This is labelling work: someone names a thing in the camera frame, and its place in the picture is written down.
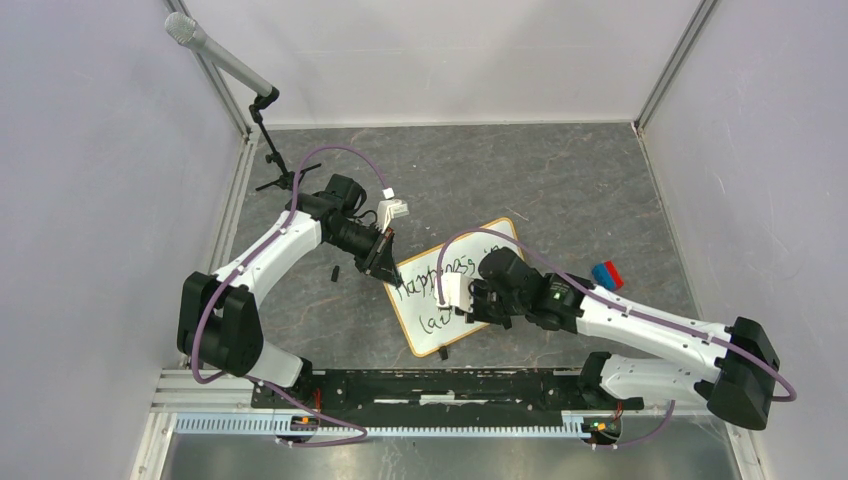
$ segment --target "white wall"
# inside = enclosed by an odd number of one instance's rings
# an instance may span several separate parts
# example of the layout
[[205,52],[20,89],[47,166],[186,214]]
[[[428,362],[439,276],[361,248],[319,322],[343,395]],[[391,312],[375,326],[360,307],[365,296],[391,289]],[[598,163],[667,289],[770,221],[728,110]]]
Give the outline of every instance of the white wall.
[[647,147],[707,319],[762,322],[799,392],[757,439],[774,479],[845,478],[848,3],[721,2]]
[[361,126],[632,120],[698,0],[188,4],[280,89],[268,123]]
[[162,2],[0,6],[0,477],[129,474],[240,139]]

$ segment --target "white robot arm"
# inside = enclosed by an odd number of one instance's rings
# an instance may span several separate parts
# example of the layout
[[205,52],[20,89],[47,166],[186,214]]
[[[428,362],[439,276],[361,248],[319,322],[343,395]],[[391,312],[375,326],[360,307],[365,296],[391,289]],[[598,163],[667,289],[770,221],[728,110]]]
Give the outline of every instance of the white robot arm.
[[[495,323],[505,328],[512,326],[511,317],[523,315],[546,330],[566,330],[637,348],[659,358],[593,353],[583,368],[589,383],[585,387],[595,388],[599,396],[620,400],[639,397],[706,405],[716,416],[736,425],[765,428],[774,379],[722,346],[738,346],[776,370],[777,355],[757,322],[739,317],[729,327],[685,318],[640,305],[569,275],[594,294],[584,295],[556,274],[543,276],[511,249],[489,253],[478,272],[482,279],[444,273],[444,302],[436,298],[439,307],[458,310],[456,313],[465,315],[467,322]],[[624,312],[610,304],[622,306]],[[659,322],[629,315],[631,311]],[[685,327],[689,333],[675,326]]]
[[298,196],[298,210],[285,230],[288,210],[232,262],[212,275],[195,272],[189,276],[183,284],[180,307],[180,351],[191,355],[199,319],[220,286],[219,279],[233,277],[238,271],[219,298],[217,312],[209,316],[200,359],[233,375],[262,378],[281,387],[294,385],[304,360],[264,339],[258,309],[295,262],[326,242],[352,254],[360,272],[392,285],[401,282],[392,258],[394,231],[388,223],[408,213],[406,204],[394,198],[380,202],[382,215],[374,225],[366,226],[354,218],[365,197],[358,183],[333,175],[324,191]]

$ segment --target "speckled gray mat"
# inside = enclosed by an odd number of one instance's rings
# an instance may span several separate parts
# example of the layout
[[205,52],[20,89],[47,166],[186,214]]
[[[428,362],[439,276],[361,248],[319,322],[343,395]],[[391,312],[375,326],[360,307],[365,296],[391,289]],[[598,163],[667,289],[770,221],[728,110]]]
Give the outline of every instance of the speckled gray mat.
[[[353,145],[385,173],[411,215],[393,222],[395,259],[405,260],[451,234],[498,217],[513,220],[518,237],[568,272],[591,278],[591,267],[613,260],[621,294],[694,315],[680,260],[639,144],[627,124],[485,125],[325,129],[271,132],[289,165],[310,149]],[[233,255],[277,219],[290,193],[254,192],[279,174],[259,146]],[[319,155],[303,191],[326,185],[332,173],[354,178],[380,197],[370,168],[348,153]],[[341,266],[338,283],[330,281]],[[638,355],[619,344],[545,332],[523,320],[505,331],[490,326],[449,347],[450,358],[410,352],[383,286],[359,274],[348,254],[322,245],[307,254],[260,308],[266,338],[316,368],[579,366],[593,351]]]

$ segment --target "microphone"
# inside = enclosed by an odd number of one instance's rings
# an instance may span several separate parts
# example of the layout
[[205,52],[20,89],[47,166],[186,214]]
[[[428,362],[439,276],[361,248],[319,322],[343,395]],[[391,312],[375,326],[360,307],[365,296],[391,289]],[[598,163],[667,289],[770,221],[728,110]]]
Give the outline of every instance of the microphone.
[[267,80],[260,77],[258,73],[251,70],[224,47],[218,45],[218,42],[209,38],[209,35],[193,18],[180,12],[174,12],[168,15],[168,19],[165,20],[165,30],[177,43],[198,55],[208,57],[212,60],[212,63],[247,85],[260,97],[267,98],[276,92],[276,89]]

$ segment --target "red and blue block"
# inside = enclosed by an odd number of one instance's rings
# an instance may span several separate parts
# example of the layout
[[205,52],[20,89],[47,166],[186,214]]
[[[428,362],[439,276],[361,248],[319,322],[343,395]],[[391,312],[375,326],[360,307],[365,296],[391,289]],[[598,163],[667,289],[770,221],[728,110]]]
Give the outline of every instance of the red and blue block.
[[611,261],[595,265],[594,268],[592,268],[592,276],[595,277],[595,281],[598,282],[598,285],[611,292],[618,290],[622,285],[624,285],[624,282],[621,280],[621,275],[618,274],[618,270]]

